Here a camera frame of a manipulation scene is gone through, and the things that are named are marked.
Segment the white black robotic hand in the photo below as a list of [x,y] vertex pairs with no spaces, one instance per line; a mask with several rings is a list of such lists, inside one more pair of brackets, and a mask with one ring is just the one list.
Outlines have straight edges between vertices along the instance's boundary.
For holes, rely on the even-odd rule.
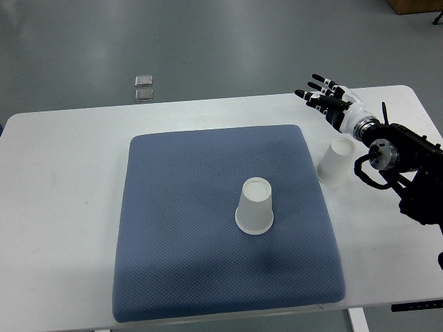
[[349,88],[319,74],[313,74],[312,79],[313,82],[307,83],[312,91],[297,89],[294,94],[321,113],[335,130],[362,141],[365,130],[380,125],[380,121],[366,110],[361,98]]

